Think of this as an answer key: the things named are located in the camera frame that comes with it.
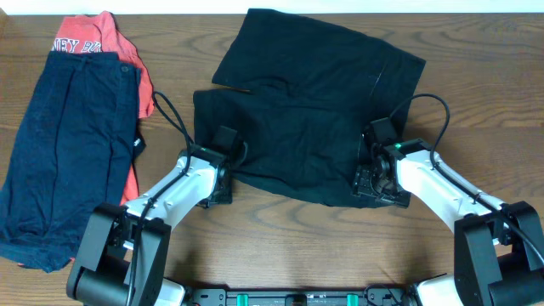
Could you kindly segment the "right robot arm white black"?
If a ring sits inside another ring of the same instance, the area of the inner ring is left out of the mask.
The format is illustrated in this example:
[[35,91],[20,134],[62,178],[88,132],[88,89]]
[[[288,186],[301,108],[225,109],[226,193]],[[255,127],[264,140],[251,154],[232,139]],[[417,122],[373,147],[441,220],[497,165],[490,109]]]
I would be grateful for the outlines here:
[[445,164],[421,139],[404,141],[390,118],[361,135],[370,161],[353,194],[379,206],[419,198],[454,235],[454,271],[419,281],[404,305],[533,305],[543,300],[543,230],[527,202],[507,204]]

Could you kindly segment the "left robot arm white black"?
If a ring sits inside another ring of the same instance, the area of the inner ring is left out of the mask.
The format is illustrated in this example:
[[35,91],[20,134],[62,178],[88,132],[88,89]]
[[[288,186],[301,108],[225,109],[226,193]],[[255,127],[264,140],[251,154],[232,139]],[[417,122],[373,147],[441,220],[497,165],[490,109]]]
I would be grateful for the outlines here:
[[138,198],[103,203],[88,220],[66,294],[85,305],[180,305],[185,288],[165,278],[170,236],[193,207],[232,202],[231,170],[247,143],[229,127],[193,144]]

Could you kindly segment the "black shorts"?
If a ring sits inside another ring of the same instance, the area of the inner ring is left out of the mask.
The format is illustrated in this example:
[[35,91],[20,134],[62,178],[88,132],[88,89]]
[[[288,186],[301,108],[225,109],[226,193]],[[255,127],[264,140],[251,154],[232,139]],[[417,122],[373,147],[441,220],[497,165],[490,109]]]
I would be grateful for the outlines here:
[[252,8],[222,59],[213,89],[194,93],[195,141],[221,127],[246,142],[234,177],[252,187],[330,207],[373,208],[352,192],[370,160],[361,137],[391,116],[402,131],[425,62],[340,25]]

